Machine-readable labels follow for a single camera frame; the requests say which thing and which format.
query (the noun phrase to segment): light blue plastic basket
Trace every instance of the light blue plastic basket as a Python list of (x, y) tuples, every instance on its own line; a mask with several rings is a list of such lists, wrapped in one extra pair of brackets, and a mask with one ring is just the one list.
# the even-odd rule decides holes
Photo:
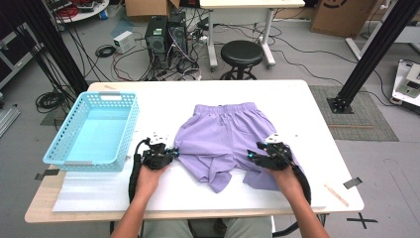
[(135, 93), (82, 92), (44, 163), (64, 171), (120, 172), (139, 116)]

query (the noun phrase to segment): purple shorts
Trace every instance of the purple shorts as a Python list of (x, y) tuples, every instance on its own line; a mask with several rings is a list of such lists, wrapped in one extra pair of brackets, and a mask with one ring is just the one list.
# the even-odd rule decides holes
[(263, 154), (256, 142), (274, 133), (274, 126), (253, 102), (237, 105), (196, 105), (179, 129), (174, 146), (179, 160), (199, 181), (220, 192), (231, 180), (233, 168), (247, 171), (244, 183), (253, 188), (278, 190), (273, 177), (248, 159), (247, 150)]

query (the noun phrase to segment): person's arm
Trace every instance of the person's arm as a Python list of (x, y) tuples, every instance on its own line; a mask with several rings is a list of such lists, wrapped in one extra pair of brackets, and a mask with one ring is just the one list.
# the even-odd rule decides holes
[(117, 228), (111, 238), (137, 238), (142, 226), (143, 216), (149, 199), (158, 187), (158, 179), (167, 167), (152, 171), (147, 166), (142, 166), (137, 179), (136, 194), (132, 203), (118, 222)]
[(302, 186), (291, 167), (283, 171), (269, 170), (281, 192), (287, 198), (303, 238), (330, 237), (303, 194)]

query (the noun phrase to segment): black stool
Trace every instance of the black stool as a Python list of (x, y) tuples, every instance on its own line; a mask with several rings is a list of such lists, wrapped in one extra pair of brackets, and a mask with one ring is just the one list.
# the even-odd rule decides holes
[(223, 46), (221, 55), (222, 59), (232, 67), (230, 71), (223, 73), (221, 80), (244, 79), (244, 74), (248, 76), (245, 79), (257, 79), (251, 73), (251, 69), (263, 61), (263, 49), (260, 45), (248, 41), (230, 42)]

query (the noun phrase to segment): round stool seat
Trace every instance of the round stool seat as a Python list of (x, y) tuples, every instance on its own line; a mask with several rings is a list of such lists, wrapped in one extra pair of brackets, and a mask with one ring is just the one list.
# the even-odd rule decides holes
[(221, 50), (222, 59), (230, 66), (250, 67), (263, 61), (263, 49), (249, 41), (233, 41)]

